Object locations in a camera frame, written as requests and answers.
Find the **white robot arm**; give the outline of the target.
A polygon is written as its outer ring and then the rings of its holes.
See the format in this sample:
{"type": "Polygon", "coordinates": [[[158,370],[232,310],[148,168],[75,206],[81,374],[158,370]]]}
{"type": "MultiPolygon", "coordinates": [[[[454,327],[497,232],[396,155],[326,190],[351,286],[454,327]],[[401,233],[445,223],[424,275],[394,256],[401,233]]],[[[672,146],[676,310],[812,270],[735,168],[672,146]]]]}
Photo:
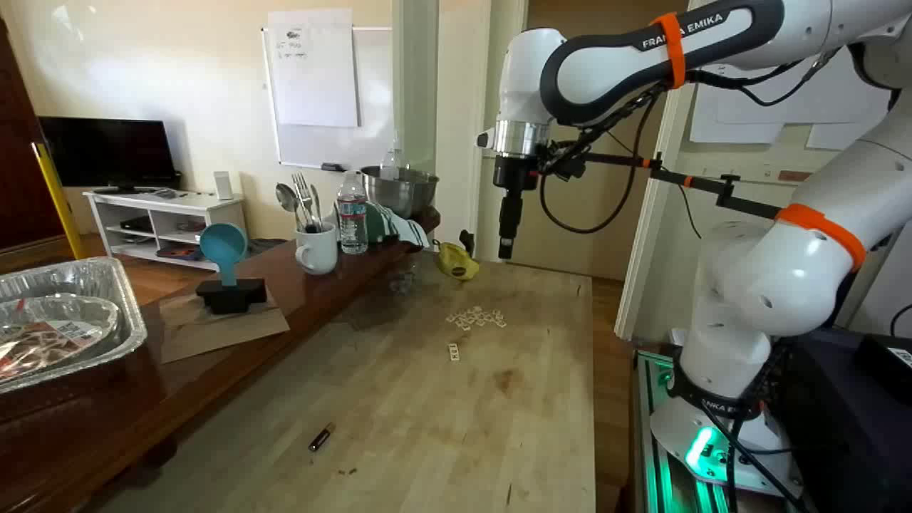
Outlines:
{"type": "MultiPolygon", "coordinates": [[[[581,168],[605,131],[665,92],[753,92],[846,49],[860,74],[903,94],[909,17],[912,0],[706,0],[626,34],[517,34],[497,125],[481,138],[502,188],[500,253],[517,247],[527,190],[581,168]]],[[[822,327],[840,283],[907,219],[909,112],[894,105],[775,209],[766,232],[705,246],[681,379],[719,400],[740,397],[773,343],[822,327]]]]}

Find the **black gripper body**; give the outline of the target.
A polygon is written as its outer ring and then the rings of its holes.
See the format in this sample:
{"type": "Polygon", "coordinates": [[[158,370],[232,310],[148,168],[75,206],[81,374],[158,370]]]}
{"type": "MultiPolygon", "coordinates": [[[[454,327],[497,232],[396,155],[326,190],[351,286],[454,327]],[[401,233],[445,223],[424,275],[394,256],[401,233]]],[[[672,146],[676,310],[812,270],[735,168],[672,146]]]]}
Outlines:
{"type": "Polygon", "coordinates": [[[535,182],[540,182],[540,178],[535,178],[534,161],[500,158],[494,166],[494,186],[505,188],[507,195],[534,190],[535,182]]]}

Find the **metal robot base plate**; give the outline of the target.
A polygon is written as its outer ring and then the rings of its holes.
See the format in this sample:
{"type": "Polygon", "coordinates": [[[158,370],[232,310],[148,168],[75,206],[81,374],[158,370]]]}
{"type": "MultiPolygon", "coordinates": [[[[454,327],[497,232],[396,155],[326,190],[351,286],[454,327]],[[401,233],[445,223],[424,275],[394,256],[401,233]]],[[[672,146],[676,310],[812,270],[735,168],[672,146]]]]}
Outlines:
{"type": "Polygon", "coordinates": [[[685,400],[665,400],[649,414],[649,434],[699,481],[723,485],[732,468],[739,491],[765,495],[803,494],[790,437],[770,414],[748,418],[732,446],[732,421],[713,421],[685,400]]]}

